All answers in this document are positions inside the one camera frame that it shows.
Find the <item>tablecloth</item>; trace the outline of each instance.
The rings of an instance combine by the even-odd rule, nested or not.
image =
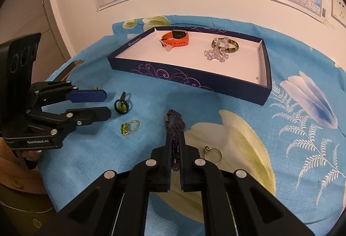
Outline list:
[[[263,38],[268,50],[273,89],[264,106],[202,88],[155,77],[112,70],[107,56],[136,34],[159,25],[202,26]],[[108,93],[103,103],[62,102],[45,111],[108,106],[107,122],[80,126],[59,150],[39,161],[47,192],[57,210],[105,170],[124,172],[150,157],[165,143],[164,115],[169,109],[186,122],[186,142],[202,151],[223,153],[219,168],[246,169],[317,235],[325,235],[345,205],[346,74],[314,48],[289,36],[250,23],[198,16],[144,18],[113,25],[105,36],[64,64],[84,63],[69,76],[79,89],[98,86]],[[131,111],[123,116],[114,101],[127,93]],[[139,120],[127,136],[120,126]],[[172,191],[150,194],[145,235],[204,235],[200,196],[182,196],[176,174]]]

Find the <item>watch face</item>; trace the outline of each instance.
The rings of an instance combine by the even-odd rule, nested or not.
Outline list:
[[[173,30],[172,35],[174,39],[181,39],[186,37],[186,32],[185,31],[178,31],[178,30]]]

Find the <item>smartwatch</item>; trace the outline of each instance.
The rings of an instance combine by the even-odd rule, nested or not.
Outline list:
[[[189,43],[189,34],[184,30],[172,30],[164,34],[161,38],[162,46],[171,45],[172,47],[182,47]]]

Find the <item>shirt button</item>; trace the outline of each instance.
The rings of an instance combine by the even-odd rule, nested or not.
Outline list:
[[[15,178],[11,180],[11,184],[15,188],[17,188],[17,189],[22,189],[23,188],[23,184],[19,180],[15,179]]]
[[[38,219],[36,219],[36,218],[34,218],[34,219],[32,220],[32,224],[33,224],[37,229],[42,227],[42,223],[41,223]]]

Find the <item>silver screw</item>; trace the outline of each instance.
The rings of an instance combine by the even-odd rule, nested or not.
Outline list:
[[[111,179],[113,177],[115,177],[115,172],[113,172],[112,170],[108,170],[104,173],[103,175],[106,179]]]
[[[247,173],[244,170],[237,170],[236,171],[236,176],[240,177],[240,178],[245,178],[247,176]]]
[[[196,159],[195,164],[197,166],[204,166],[205,165],[205,160],[204,159]]]
[[[149,159],[147,161],[145,161],[145,164],[148,166],[148,167],[153,167],[156,165],[156,161],[154,159]]]

